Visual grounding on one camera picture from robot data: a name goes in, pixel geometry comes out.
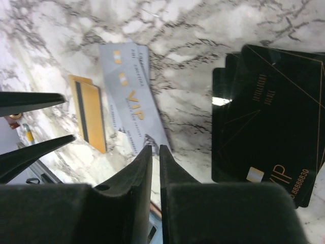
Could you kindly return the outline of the pink leather card holder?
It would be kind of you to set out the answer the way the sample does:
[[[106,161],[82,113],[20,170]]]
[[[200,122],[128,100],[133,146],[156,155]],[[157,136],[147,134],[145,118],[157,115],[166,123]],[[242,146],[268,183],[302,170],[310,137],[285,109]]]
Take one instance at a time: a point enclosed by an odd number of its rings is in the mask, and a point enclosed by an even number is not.
[[[151,201],[148,227],[148,243],[163,244],[161,210]]]

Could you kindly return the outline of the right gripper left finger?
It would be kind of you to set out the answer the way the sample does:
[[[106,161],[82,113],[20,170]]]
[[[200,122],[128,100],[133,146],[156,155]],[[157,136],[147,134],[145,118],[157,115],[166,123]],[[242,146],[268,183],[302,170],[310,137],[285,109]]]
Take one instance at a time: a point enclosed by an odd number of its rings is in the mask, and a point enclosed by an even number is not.
[[[87,184],[1,187],[1,243],[146,243],[152,148],[121,171]]]

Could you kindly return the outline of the black VIP card stack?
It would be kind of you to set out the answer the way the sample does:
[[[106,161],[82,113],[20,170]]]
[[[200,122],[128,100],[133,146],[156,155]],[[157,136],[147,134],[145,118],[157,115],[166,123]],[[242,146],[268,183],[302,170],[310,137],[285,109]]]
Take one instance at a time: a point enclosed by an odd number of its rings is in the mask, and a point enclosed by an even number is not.
[[[246,44],[212,84],[212,180],[273,182],[307,207],[324,164],[324,53]]]

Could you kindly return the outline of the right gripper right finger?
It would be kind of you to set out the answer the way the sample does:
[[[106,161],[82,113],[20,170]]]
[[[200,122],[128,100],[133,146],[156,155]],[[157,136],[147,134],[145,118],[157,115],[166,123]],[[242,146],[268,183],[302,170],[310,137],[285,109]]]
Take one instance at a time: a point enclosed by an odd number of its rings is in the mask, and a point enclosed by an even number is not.
[[[202,184],[159,150],[164,243],[307,243],[286,190],[273,183]]]

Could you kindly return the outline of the gold credit card stack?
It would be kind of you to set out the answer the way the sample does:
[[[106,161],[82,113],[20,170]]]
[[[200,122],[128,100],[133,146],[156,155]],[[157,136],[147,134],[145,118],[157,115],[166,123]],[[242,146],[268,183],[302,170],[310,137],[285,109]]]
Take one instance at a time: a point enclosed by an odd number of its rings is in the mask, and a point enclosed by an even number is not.
[[[69,75],[70,87],[75,103],[79,134],[95,149],[106,153],[106,141],[102,116],[100,89],[92,80]]]

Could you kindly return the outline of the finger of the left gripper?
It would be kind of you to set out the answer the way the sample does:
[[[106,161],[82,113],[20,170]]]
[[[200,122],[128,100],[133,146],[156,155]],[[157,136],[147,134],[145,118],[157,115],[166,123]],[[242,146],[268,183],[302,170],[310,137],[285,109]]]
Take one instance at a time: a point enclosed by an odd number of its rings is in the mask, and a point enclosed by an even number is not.
[[[65,102],[57,93],[1,92],[1,117],[48,108]]]
[[[74,135],[66,135],[2,154],[1,184],[7,184],[39,158],[74,140]]]

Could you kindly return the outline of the silver VIP card stack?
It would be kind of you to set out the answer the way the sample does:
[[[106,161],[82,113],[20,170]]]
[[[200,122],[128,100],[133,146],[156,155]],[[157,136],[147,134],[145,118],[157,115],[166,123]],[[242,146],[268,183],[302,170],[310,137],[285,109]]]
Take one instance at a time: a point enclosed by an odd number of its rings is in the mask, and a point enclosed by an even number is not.
[[[111,43],[99,52],[113,127],[125,132],[134,154],[150,145],[159,155],[169,141],[150,89],[148,47]]]

